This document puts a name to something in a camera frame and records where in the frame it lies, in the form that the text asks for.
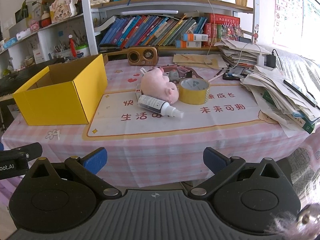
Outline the yellow tape roll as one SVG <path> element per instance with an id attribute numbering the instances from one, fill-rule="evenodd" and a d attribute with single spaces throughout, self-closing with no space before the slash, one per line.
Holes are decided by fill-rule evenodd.
<path id="1" fill-rule="evenodd" d="M 210 84 L 199 78 L 183 79 L 179 85 L 179 100 L 189 105 L 203 105 L 208 101 Z"/>

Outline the white spray bottle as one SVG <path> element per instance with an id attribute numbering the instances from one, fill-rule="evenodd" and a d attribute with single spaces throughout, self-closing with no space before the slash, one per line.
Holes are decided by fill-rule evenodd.
<path id="1" fill-rule="evenodd" d="M 141 95 L 138 99 L 138 105 L 144 109 L 161 116 L 170 116 L 175 118 L 183 118 L 184 113 L 177 108 L 171 106 L 168 102 L 147 95 Z"/>

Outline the small white red box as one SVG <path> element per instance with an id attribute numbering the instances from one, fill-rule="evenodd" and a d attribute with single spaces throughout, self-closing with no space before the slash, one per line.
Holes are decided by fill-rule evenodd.
<path id="1" fill-rule="evenodd" d="M 136 99 L 137 101 L 139 100 L 139 98 L 142 96 L 142 91 L 140 88 L 137 88 L 135 91 L 135 95 L 136 95 Z"/>

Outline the black binder clip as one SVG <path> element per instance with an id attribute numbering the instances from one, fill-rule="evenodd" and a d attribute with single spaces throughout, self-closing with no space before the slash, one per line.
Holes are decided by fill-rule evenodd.
<path id="1" fill-rule="evenodd" d="M 180 72 L 182 79 L 192 78 L 193 72 L 191 70 Z"/>

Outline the pink plush pig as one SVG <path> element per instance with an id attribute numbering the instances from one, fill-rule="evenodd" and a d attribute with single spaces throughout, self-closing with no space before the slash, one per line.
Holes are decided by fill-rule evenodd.
<path id="1" fill-rule="evenodd" d="M 155 68 L 146 72 L 140 83 L 144 95 L 164 100 L 171 105 L 179 98 L 177 86 L 164 75 L 162 68 Z"/>

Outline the pink pencil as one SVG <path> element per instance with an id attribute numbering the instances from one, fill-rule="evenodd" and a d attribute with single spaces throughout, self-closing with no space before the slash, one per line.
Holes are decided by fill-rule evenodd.
<path id="1" fill-rule="evenodd" d="M 211 83 L 211 82 L 213 82 L 214 80 L 218 79 L 219 77 L 221 77 L 221 76 L 223 76 L 223 75 L 224 75 L 224 73 L 219 74 L 219 75 L 217 75 L 217 76 L 215 76 L 215 77 L 213 77 L 213 78 L 209 79 L 209 80 L 208 80 L 208 82 L 209 82 L 209 83 Z"/>

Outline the grey toy car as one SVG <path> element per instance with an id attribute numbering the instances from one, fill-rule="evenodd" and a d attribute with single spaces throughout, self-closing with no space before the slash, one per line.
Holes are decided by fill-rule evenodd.
<path id="1" fill-rule="evenodd" d="M 180 74 L 177 70 L 173 69 L 168 74 L 169 81 L 178 84 L 180 82 Z"/>

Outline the brown paper envelopes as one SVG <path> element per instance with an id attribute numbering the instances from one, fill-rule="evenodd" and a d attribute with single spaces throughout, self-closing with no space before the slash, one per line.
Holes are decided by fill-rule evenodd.
<path id="1" fill-rule="evenodd" d="M 197 55 L 197 54 L 175 54 L 172 61 L 179 66 L 225 69 L 227 63 L 219 54 Z"/>

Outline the green lid white jar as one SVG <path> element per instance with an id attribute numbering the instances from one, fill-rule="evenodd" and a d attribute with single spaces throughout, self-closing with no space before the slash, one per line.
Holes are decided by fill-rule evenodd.
<path id="1" fill-rule="evenodd" d="M 86 44 L 76 47 L 75 51 L 76 51 L 77 58 L 87 57 L 90 55 L 89 46 Z"/>

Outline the brown retro radio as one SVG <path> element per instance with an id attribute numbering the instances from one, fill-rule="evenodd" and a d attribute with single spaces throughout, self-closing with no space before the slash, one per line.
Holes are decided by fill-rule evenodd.
<path id="1" fill-rule="evenodd" d="M 158 50 L 153 46 L 130 47 L 127 51 L 127 60 L 132 66 L 155 66 L 158 59 Z"/>

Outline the orange white medicine box lower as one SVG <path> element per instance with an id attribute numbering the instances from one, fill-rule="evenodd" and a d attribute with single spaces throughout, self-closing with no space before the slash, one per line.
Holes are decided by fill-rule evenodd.
<path id="1" fill-rule="evenodd" d="M 176 48 L 201 48 L 201 46 L 202 46 L 201 41 L 182 41 L 182 40 L 175 41 Z"/>

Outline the orange white medicine box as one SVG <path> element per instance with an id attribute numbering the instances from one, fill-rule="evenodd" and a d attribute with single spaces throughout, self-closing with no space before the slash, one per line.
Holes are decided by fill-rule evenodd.
<path id="1" fill-rule="evenodd" d="M 192 34 L 185 33 L 182 35 L 183 41 L 197 41 L 197 42 L 207 42 L 208 35 L 207 34 Z"/>
<path id="2" fill-rule="evenodd" d="M 202 46 L 201 41 L 182 41 L 182 40 L 175 41 L 176 48 L 201 48 L 201 46 Z"/>

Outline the orange white medicine box upper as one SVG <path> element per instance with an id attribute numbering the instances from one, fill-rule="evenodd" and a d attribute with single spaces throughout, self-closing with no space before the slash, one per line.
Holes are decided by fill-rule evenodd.
<path id="1" fill-rule="evenodd" d="M 207 34 L 192 34 L 185 33 L 182 35 L 183 41 L 197 41 L 197 42 L 207 42 L 208 35 Z"/>

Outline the red thick dictionary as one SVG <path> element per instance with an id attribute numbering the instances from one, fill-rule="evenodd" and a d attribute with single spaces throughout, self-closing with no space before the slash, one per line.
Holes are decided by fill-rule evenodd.
<path id="1" fill-rule="evenodd" d="M 240 25 L 240 18 L 238 17 L 223 14 L 205 14 L 204 16 L 208 18 L 209 23 L 228 24 L 233 26 Z"/>

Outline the white bookshelf frame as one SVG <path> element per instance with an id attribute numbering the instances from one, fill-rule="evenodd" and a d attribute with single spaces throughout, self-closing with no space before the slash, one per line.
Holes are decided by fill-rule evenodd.
<path id="1" fill-rule="evenodd" d="M 5 37 L 9 36 L 9 31 L 5 30 L 5 24 L 14 18 L 14 12 L 21 7 L 24 0 L 1 0 L 1 28 Z M 253 15 L 253 27 L 259 23 L 259 0 L 254 0 L 253 8 L 243 7 L 237 4 L 221 2 L 217 0 L 121 0 L 89 7 L 88 0 L 83 0 L 83 5 L 87 7 L 85 13 L 100 12 L 110 15 L 120 14 L 121 11 L 147 10 L 178 10 L 180 14 L 187 11 L 198 10 L 208 13 L 236 12 Z"/>

